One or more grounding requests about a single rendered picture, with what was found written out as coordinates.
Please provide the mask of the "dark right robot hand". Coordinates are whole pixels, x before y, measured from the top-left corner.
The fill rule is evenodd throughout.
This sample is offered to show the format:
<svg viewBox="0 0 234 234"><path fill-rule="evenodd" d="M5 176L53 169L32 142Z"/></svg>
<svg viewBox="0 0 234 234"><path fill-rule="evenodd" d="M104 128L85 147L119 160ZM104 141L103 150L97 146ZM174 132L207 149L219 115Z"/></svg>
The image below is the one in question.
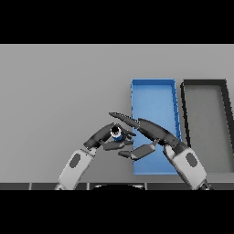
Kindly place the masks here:
<svg viewBox="0 0 234 234"><path fill-rule="evenodd" d="M135 120L118 112L110 112L110 116L120 119L152 141L150 144L141 145L132 151L120 151L118 153L120 156L131 158L132 160L139 160L154 152L158 144L163 147L168 146L172 148L174 155L180 154L188 148L186 144L181 142L172 133L154 122L142 118Z"/></svg>

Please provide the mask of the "dark left robot hand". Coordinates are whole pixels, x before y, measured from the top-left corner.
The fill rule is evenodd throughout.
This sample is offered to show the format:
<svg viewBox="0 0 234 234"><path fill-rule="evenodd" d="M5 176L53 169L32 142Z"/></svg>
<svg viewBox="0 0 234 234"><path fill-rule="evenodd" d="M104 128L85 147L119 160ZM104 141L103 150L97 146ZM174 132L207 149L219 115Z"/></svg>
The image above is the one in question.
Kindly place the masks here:
<svg viewBox="0 0 234 234"><path fill-rule="evenodd" d="M91 148L99 148L101 144L105 144L112 137L112 128L117 127L121 130L121 136L119 136L115 141L123 142L126 140L131 140L135 133L129 132L122 128L118 123L110 123L102 127L98 132L96 132L88 141L83 145L90 150Z"/></svg>

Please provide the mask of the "blue pipe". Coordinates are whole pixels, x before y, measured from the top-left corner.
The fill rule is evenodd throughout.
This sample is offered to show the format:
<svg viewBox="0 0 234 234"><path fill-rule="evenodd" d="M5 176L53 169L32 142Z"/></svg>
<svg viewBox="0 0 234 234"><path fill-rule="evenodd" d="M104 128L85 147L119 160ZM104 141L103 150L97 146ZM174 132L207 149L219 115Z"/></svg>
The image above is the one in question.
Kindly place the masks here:
<svg viewBox="0 0 234 234"><path fill-rule="evenodd" d="M122 140L122 130L120 127L113 126L111 128L111 136L114 141L121 141Z"/></svg>

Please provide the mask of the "blue bin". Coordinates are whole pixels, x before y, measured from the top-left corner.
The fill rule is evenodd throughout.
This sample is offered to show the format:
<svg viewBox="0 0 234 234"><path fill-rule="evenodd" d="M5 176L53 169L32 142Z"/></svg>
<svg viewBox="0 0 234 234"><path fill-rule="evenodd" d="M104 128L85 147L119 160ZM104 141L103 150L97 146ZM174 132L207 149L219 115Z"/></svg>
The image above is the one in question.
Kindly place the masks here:
<svg viewBox="0 0 234 234"><path fill-rule="evenodd" d="M132 79L132 117L143 118L166 128L181 139L176 81L174 79ZM133 173L139 176L176 175L168 162L164 147L133 162Z"/></svg>

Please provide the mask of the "dark grey bin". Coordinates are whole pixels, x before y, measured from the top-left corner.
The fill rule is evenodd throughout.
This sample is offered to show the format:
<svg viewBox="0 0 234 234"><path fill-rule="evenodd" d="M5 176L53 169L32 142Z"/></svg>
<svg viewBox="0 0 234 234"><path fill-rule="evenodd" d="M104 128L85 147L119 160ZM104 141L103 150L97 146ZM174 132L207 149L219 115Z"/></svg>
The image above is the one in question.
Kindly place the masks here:
<svg viewBox="0 0 234 234"><path fill-rule="evenodd" d="M234 173L234 119L226 80L183 80L187 144L208 173Z"/></svg>

